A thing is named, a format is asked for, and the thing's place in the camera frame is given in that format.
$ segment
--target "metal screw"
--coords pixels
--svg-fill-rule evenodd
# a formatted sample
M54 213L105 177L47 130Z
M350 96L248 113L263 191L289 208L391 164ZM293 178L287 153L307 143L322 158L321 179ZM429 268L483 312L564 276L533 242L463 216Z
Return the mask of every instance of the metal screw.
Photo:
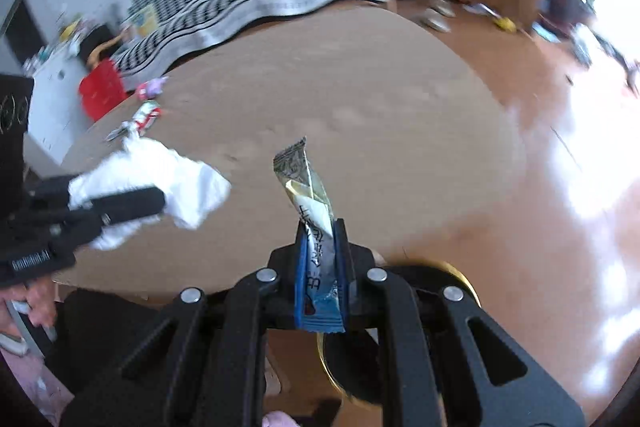
M367 279L373 282L386 281L386 270L378 267L369 268L369 270L367 270Z
M256 272L255 277L260 282L275 281L278 273L273 268L261 268Z
M460 290L457 286L447 286L444 289L444 296L453 302L462 301L462 298L465 296L465 293Z
M180 299L187 304L198 302L200 297L202 297L202 292L197 288L186 288L180 292Z

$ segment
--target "human hand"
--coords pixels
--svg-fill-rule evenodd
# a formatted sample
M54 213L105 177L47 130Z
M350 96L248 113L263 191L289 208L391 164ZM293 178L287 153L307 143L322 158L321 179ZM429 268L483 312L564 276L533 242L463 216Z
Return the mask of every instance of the human hand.
M52 327L56 320L56 285L48 277L30 282L26 288L23 284L0 290L0 333L20 337L20 331L9 315L5 301L27 301L31 307L29 320L35 327Z

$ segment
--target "shoe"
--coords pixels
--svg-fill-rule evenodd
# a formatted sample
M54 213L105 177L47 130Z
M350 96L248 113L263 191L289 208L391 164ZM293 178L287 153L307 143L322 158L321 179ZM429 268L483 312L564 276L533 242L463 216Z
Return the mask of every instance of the shoe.
M453 7L449 1L431 0L430 5L433 10L442 14L444 17L456 17L456 13L453 11Z
M422 16L420 17L420 21L423 24L429 26L430 28L437 30L438 32L444 32L444 33L451 32L451 28L447 24L447 21L444 19L444 17L442 17L439 13L437 13L432 8L427 8L424 11Z

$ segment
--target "yellow toy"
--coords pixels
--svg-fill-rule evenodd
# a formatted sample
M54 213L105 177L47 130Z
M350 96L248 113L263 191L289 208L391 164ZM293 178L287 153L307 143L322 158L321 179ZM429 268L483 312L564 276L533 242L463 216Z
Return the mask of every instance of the yellow toy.
M516 31L515 23L508 17L499 17L494 19L494 24L505 32L514 33Z
M71 37L72 33L75 32L76 26L80 22L79 19L76 19L73 23L67 26L62 33L60 34L60 42L65 42L69 37Z

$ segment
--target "black speaker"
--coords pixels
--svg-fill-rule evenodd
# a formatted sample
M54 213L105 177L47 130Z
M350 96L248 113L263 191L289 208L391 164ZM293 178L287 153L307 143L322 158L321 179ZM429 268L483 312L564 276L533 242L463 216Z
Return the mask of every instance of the black speaker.
M32 93L33 79L0 74L0 219L20 206L22 141L29 123Z

